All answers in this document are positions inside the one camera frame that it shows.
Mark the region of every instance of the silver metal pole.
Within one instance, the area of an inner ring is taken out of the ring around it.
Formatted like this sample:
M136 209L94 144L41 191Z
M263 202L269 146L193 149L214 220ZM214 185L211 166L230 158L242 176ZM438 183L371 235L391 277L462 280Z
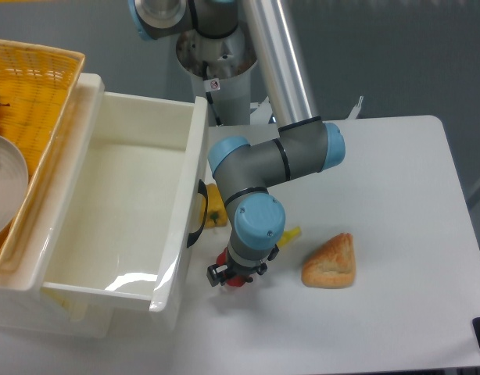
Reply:
M286 1L244 0L243 6L278 127L318 116Z

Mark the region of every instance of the yellow object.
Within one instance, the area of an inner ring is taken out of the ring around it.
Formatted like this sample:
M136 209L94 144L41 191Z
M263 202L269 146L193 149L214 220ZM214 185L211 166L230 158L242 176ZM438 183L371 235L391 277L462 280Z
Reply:
M286 230L281 236L280 240L278 240L277 246L281 248L282 246L288 244L290 241L294 241L300 235L301 235L300 227L295 227L294 229Z
M209 196L209 207L207 208L205 228L224 227L227 223L227 213L216 184L207 185L207 195ZM200 219L203 218L205 210L206 202L205 199L203 199L202 208L200 209Z
M0 135L23 153L30 178L23 205L0 248L0 265L16 245L31 203L42 198L38 187L47 182L54 156L61 151L66 136L61 122L84 59L78 52L0 40Z

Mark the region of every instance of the white plate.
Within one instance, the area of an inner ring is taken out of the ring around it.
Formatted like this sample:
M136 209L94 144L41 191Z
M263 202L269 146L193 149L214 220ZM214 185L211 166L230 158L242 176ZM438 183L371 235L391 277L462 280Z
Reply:
M13 143L0 136L0 232L20 209L27 188L27 162Z

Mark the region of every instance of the bread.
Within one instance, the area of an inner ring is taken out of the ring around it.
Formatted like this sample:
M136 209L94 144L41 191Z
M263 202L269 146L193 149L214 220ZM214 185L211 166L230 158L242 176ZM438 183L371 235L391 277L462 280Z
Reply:
M353 236L341 233L323 244L304 263L302 281L312 288L345 288L355 280Z

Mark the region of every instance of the bin handle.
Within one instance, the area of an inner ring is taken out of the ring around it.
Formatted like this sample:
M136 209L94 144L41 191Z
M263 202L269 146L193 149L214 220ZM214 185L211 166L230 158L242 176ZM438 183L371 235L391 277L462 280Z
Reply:
M207 209L209 208L209 196L207 195L207 186L205 182L203 182L202 180L199 180L199 189L197 192L203 195L203 197L206 199L206 209L203 212L202 224L200 225L200 228L196 232L190 233L188 235L188 241L186 242L187 248L189 248L190 246L193 246L194 243L197 242L197 240L200 237L200 234L202 234L204 226L206 225Z

